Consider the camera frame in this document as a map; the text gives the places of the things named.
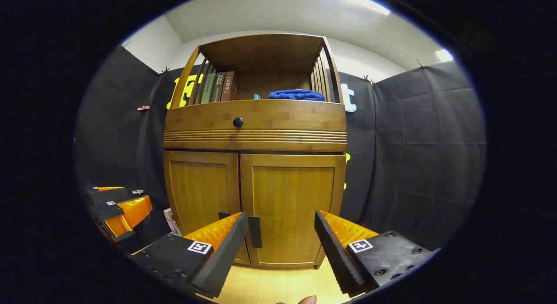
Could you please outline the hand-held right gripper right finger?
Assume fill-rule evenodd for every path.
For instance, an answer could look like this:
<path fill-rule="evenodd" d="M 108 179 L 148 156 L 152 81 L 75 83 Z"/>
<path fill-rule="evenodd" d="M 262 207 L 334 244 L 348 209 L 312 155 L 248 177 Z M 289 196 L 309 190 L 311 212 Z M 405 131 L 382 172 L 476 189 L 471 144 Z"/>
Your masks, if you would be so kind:
<path fill-rule="evenodd" d="M 376 233 L 320 209 L 314 228 L 340 290 L 351 297 L 406 276 L 436 254 L 396 231 Z"/>

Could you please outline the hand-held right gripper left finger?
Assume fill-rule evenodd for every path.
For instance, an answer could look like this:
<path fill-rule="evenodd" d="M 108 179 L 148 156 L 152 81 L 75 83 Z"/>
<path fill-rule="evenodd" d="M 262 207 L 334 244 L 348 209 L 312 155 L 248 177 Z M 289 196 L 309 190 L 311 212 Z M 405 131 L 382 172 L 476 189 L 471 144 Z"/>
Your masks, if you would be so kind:
<path fill-rule="evenodd" d="M 247 229 L 247 215 L 235 213 L 185 236 L 162 236 L 131 261 L 183 293 L 219 297 Z"/>

